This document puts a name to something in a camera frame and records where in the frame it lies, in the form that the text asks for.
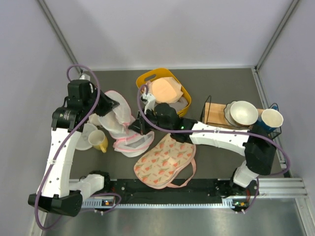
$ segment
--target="yellow mug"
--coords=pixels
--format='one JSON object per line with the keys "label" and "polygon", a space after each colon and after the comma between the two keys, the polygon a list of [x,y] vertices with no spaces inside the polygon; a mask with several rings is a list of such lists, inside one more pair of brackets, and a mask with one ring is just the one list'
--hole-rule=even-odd
{"label": "yellow mug", "polygon": [[94,130],[89,135],[89,143],[96,148],[97,150],[101,150],[102,152],[106,152],[108,147],[108,140],[101,130]]}

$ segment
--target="blue mug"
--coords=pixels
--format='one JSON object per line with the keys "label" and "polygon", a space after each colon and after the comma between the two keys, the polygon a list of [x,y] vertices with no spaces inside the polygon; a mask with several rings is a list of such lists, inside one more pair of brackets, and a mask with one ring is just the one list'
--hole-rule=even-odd
{"label": "blue mug", "polygon": [[278,111],[277,106],[264,110],[258,118],[256,124],[261,126],[268,134],[282,126],[284,118]]}

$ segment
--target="yellow basket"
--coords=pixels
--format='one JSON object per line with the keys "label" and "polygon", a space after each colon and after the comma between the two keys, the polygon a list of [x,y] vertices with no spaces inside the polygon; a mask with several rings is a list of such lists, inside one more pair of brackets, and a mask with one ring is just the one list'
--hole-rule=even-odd
{"label": "yellow basket", "polygon": [[[178,83],[181,84],[181,82],[178,81],[178,79],[172,74],[172,72],[170,72],[166,68],[157,68],[157,69],[151,70],[151,71],[149,71],[149,72],[139,76],[139,78],[136,81],[136,84],[137,84],[137,86],[139,88],[141,85],[144,85],[148,81],[152,82],[154,80],[157,80],[157,79],[163,78],[163,77],[173,77]],[[191,97],[190,97],[189,93],[186,91],[186,89],[184,88],[183,85],[182,85],[182,89],[181,90],[183,92],[183,97],[188,102],[188,105],[184,109],[182,109],[181,111],[179,111],[177,113],[180,117],[183,117],[187,113],[188,108],[189,108],[189,106],[191,104]]]}

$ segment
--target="wooden tray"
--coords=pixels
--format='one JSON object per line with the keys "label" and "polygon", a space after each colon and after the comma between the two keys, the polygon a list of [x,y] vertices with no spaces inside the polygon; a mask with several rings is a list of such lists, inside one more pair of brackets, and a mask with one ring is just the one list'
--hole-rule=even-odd
{"label": "wooden tray", "polygon": [[[227,123],[224,118],[224,109],[226,105],[218,104],[218,103],[205,103],[205,113],[202,122],[207,123],[214,126],[219,126],[223,128],[232,128],[235,129],[234,126]],[[261,115],[263,109],[257,109],[258,114]]]}

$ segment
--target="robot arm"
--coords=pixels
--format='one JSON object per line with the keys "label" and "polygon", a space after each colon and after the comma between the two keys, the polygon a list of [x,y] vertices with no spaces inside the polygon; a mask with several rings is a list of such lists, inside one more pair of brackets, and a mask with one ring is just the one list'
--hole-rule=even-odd
{"label": "robot arm", "polygon": [[[156,126],[168,130],[188,130],[188,133],[172,133],[171,137],[177,142],[196,145],[210,145],[234,151],[245,157],[243,164],[238,167],[232,177],[231,185],[246,188],[258,175],[269,175],[274,160],[276,148],[268,142],[247,135],[222,134],[220,131],[236,131],[210,126],[196,120],[180,118],[175,109],[166,103],[160,103],[152,109],[154,96],[142,95],[141,100],[146,103],[146,117]],[[152,127],[146,123],[140,113],[129,129],[140,134],[147,134]],[[193,132],[194,130],[213,130],[213,132]],[[251,130],[237,130],[237,132],[251,132],[268,137],[267,133],[259,126]]]}
{"label": "robot arm", "polygon": [[[45,182],[38,207],[42,211],[76,216],[82,202],[96,191],[104,188],[108,181],[106,173],[92,172],[84,180],[69,184],[69,176],[76,144],[83,131],[83,125],[75,131],[61,149],[57,160],[53,160],[60,143],[69,132],[87,115],[96,100],[95,86],[86,80],[73,80],[68,84],[68,96],[64,104],[53,113],[51,145],[46,170],[53,167]],[[104,116],[119,103],[100,93],[94,112]],[[29,205],[34,206],[36,194],[29,196]]]}

